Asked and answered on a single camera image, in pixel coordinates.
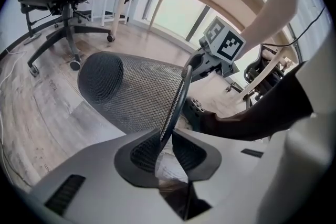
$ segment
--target black rubber part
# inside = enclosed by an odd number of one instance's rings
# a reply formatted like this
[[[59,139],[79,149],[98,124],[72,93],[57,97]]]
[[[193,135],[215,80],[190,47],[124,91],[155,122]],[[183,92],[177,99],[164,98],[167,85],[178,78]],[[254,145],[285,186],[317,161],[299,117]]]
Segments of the black rubber part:
[[[114,40],[115,40],[115,38],[112,35],[107,36],[107,41],[108,42],[113,42]]]
[[[250,150],[248,148],[245,148],[241,151],[241,153],[245,153],[247,155],[250,155],[250,156],[253,156],[253,157],[256,157],[256,158],[261,158],[263,156],[263,152],[261,151],[255,151],[255,150]]]
[[[182,113],[193,127],[193,131],[200,132],[200,120],[204,113],[202,105],[196,99],[187,97],[182,108]]]
[[[35,65],[32,65],[29,69],[30,74],[35,78],[38,74],[40,74],[40,71],[38,71],[37,67]]]
[[[80,69],[80,62],[73,60],[70,62],[70,67],[74,71],[78,71]]]

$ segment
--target chair wheel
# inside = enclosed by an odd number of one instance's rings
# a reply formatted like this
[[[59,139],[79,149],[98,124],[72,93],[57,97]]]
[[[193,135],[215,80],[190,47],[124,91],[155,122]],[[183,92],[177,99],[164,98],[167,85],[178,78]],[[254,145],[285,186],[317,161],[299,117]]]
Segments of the chair wheel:
[[[37,67],[35,65],[32,65],[29,69],[30,74],[35,78],[38,74],[40,74],[40,71],[38,71]]]
[[[108,35],[107,36],[107,40],[108,40],[108,42],[114,42],[115,41],[115,37],[113,37],[112,35]]]
[[[76,60],[72,60],[70,62],[70,67],[71,67],[72,70],[78,71],[80,69],[80,62],[76,61]]]

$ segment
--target hand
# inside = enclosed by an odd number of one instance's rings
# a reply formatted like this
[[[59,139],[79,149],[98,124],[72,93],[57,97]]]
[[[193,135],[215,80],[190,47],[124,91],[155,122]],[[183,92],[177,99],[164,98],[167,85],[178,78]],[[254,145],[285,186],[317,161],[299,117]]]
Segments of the hand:
[[[283,67],[284,69],[290,68],[293,65],[292,61],[286,61],[285,66]]]

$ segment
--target black mesh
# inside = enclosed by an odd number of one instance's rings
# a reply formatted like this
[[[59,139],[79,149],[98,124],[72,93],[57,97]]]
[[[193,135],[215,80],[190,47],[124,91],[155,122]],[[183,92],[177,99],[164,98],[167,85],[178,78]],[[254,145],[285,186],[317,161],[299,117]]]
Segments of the black mesh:
[[[125,133],[158,128],[161,137],[180,98],[186,68],[142,57],[99,52],[79,72],[83,97]]]
[[[138,168],[154,174],[160,149],[160,134],[151,136],[131,151],[131,161]]]
[[[173,134],[173,151],[186,172],[196,168],[206,158],[204,149],[175,133]]]

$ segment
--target cable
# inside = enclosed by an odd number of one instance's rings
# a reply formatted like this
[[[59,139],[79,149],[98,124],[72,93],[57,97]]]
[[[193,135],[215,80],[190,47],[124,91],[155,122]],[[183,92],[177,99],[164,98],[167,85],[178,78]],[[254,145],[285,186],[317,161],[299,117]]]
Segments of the cable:
[[[79,15],[80,17],[90,21],[90,19],[88,17],[86,17],[84,14],[82,14],[81,12],[77,11],[77,10],[73,10],[75,14]]]
[[[301,33],[301,35],[299,37],[297,37],[296,39],[294,39],[291,43],[287,44],[287,45],[276,45],[276,44],[270,44],[270,43],[261,43],[261,45],[267,45],[267,46],[274,46],[274,47],[288,47],[288,46],[291,46],[293,45],[296,41],[299,40],[300,37],[302,37],[302,35],[307,32],[307,30],[309,29],[309,27],[311,27],[313,25],[313,23],[315,23],[319,18],[320,16],[322,15],[324,9],[326,7],[323,7],[323,9],[321,10],[320,14],[316,17],[315,20],[313,20],[309,25],[308,27]]]
[[[4,83],[4,81],[6,80],[6,79],[8,79],[10,76],[11,76],[11,74],[13,73],[13,70],[14,70],[14,67],[15,67],[15,65],[16,65],[16,63],[18,62],[18,60],[19,59],[21,59],[27,52],[26,51],[21,51],[21,52],[9,52],[8,50],[7,50],[7,52],[8,52],[8,54],[10,54],[10,55],[14,55],[14,54],[22,54],[19,58],[17,58],[16,60],[15,60],[15,62],[14,62],[14,64],[13,64],[13,67],[12,67],[12,69],[11,69],[11,71],[9,72],[9,74],[0,82],[0,94],[1,94],[1,86],[2,86],[2,84]],[[13,180],[12,180],[12,178],[11,178],[11,176],[10,176],[10,174],[9,174],[9,172],[8,172],[8,169],[7,169],[7,166],[6,166],[6,162],[5,162],[5,160],[4,160],[4,156],[5,156],[5,159],[7,160],[7,163],[8,163],[8,165],[9,165],[9,167],[12,169],[12,171],[27,185],[27,186],[29,186],[29,187],[31,187],[31,185],[27,182],[27,181],[25,181],[24,179],[23,179],[23,177],[12,167],[12,165],[11,165],[11,163],[9,162],[9,160],[8,160],[8,158],[7,158],[7,156],[5,155],[5,137],[4,137],[4,124],[3,124],[3,121],[2,121],[2,115],[1,115],[1,111],[0,111],[0,126],[1,126],[1,135],[2,135],[2,138],[1,138],[1,141],[0,141],[0,144],[1,144],[1,148],[2,148],[2,151],[1,151],[1,158],[2,158],[2,162],[3,162],[3,164],[4,164],[4,167],[5,167],[5,170],[6,170],[6,173],[7,173],[7,176],[8,176],[8,178],[10,179],[10,182],[12,183],[12,185],[14,184],[13,183]]]
[[[45,19],[45,18],[48,18],[50,15],[51,15],[51,13],[50,13],[48,16],[46,16],[46,17],[43,17],[43,18],[41,18],[41,19],[39,19],[39,20],[35,20],[35,21],[33,21],[32,23],[30,23],[30,25],[34,25],[34,24],[36,24],[37,22],[39,22],[39,21],[41,21],[41,20],[43,20],[43,19]]]

